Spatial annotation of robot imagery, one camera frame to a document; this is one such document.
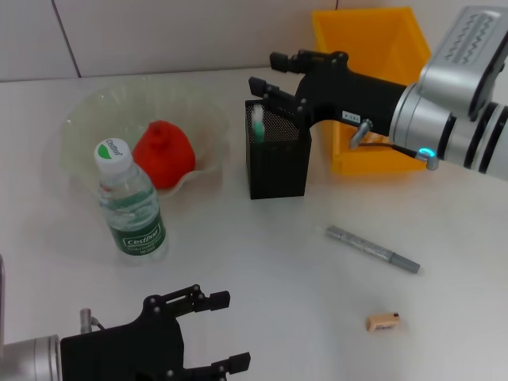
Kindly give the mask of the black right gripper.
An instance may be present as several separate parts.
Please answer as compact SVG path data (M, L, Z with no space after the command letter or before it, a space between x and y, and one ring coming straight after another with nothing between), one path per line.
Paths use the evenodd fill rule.
M248 85L265 108L285 118L297 116L300 128L320 121L339 121L358 127L368 119L371 131L388 135L395 108L406 86L352 71L345 52L299 50L288 56L272 52L271 68L302 74L295 96L251 76Z

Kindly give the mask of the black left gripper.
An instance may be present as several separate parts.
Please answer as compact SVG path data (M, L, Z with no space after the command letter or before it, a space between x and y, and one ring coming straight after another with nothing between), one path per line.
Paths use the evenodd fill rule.
M247 371L249 352L209 366L183 368L183 336L176 318L229 307L230 293L205 295L195 284L151 295L134 321L60 342L64 380L227 380Z

